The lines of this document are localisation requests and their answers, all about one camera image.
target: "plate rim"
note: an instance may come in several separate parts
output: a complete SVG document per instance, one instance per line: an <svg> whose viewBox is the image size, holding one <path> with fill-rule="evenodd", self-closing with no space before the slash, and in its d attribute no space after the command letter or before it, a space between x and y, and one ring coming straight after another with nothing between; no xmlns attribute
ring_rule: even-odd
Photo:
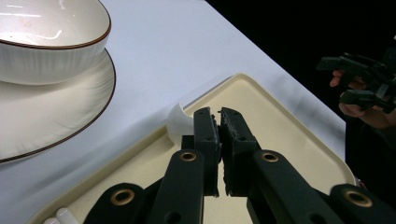
<svg viewBox="0 0 396 224"><path fill-rule="evenodd" d="M106 104L103 106L103 108L99 111L98 114L96 114L92 119L89 120L89 122L87 122L84 126L82 126L81 128L79 128L78 130L76 130L73 133L70 133L69 135L67 135L66 137L63 137L60 140L56 140L56 142L51 143L49 145L46 145L44 147L40 147L38 149L33 149L31 151L22 153L20 155L17 156L10 156L10 157L4 157L4 158L0 158L0 164L5 163L5 162L11 162L11 161L16 161L16 160L21 160L33 155L36 155L37 153L43 152L45 150L51 149L55 146L60 145L61 143L73 138L74 136L78 135L79 133L81 133L82 131L84 131L85 129L87 129L89 126L91 126L97 119L99 119L100 116L102 116L102 114L106 111L106 109L108 108L108 105L110 104L110 102L113 99L114 96L114 92L116 90L116 86L117 86L117 71L116 71L116 67L114 64L113 59L111 58L110 53L108 52L108 50L106 48L104 48L104 53L105 53L105 57L107 57L110 61L111 67L112 67L112 79L114 80L114 84L112 86L112 90L111 93L108 95L108 99L106 101Z"/></svg>

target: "white bowl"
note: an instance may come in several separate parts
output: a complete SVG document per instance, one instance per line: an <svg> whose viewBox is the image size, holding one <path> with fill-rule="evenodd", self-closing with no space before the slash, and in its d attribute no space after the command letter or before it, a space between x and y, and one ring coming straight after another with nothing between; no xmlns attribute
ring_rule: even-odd
<svg viewBox="0 0 396 224"><path fill-rule="evenodd" d="M2 0L0 81L59 83L97 63L111 29L98 0Z"/></svg>

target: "white tablecloth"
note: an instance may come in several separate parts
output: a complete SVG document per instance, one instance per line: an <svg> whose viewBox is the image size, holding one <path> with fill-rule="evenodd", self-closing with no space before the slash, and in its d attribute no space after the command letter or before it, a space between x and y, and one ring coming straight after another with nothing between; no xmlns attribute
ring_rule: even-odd
<svg viewBox="0 0 396 224"><path fill-rule="evenodd" d="M345 123L202 0L102 0L117 72L110 105L90 127L43 153L0 164L0 223L26 223L223 79L245 73L340 157Z"/></svg>

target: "black background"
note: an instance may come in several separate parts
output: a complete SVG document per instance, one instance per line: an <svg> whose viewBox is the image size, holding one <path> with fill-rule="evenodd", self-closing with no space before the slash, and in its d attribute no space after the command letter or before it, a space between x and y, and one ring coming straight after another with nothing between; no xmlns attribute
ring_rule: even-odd
<svg viewBox="0 0 396 224"><path fill-rule="evenodd" d="M396 44L393 1L207 2L341 118L344 88L331 88L332 72L316 70L320 58L348 52L380 61Z"/></svg>

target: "person's hand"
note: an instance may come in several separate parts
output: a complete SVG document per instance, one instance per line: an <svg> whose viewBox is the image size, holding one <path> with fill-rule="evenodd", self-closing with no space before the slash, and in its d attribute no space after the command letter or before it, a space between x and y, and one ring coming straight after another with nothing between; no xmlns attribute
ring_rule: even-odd
<svg viewBox="0 0 396 224"><path fill-rule="evenodd" d="M335 70L332 74L333 78L330 81L330 86L338 86L344 71ZM366 87L366 84L361 80L361 77L355 77L348 86L355 90L363 90ZM345 115L352 118L359 118L375 129L381 130L396 127L396 110L386 114L382 111L381 107L376 105L365 110L358 105L346 105L340 103L338 106Z"/></svg>

